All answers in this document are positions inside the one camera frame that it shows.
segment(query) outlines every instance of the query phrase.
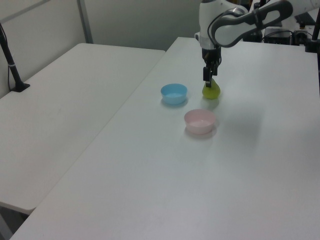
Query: green object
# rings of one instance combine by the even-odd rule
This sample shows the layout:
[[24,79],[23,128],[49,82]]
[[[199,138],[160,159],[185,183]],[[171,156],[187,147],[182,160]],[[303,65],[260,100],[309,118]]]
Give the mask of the green object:
[[206,84],[204,84],[204,87],[202,89],[202,94],[206,99],[217,99],[220,93],[220,87],[214,79],[211,80],[211,87],[206,87]]

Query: plastic bowl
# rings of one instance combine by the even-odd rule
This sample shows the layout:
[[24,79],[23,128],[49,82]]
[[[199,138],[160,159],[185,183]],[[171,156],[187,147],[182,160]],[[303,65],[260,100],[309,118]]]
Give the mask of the plastic bowl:
[[161,88],[161,95],[166,104],[178,105],[182,104],[186,100],[187,91],[186,86],[178,83],[172,83]]
[[211,111],[194,109],[184,115],[184,121],[189,132],[202,135],[212,131],[216,117]]

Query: blue bowl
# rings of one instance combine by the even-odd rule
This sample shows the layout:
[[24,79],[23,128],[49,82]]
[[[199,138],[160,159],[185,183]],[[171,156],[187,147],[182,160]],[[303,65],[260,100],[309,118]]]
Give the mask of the blue bowl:
[[186,86],[178,83],[165,85],[161,88],[162,99],[166,104],[182,104],[187,98]]

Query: gray floor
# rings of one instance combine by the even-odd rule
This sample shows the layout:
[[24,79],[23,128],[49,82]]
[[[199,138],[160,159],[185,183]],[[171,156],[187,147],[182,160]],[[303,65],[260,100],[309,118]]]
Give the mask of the gray floor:
[[0,240],[9,240],[28,215],[0,207]]

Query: white tabletop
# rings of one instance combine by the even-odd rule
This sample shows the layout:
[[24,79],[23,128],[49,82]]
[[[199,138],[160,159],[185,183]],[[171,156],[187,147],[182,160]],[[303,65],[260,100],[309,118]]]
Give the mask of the white tabletop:
[[37,207],[163,55],[79,44],[0,99],[0,206]]
[[[224,48],[219,102],[202,97],[203,66],[178,38],[12,240],[318,240],[317,55]],[[185,105],[162,104],[169,83],[188,87]],[[213,133],[185,130],[196,108]]]

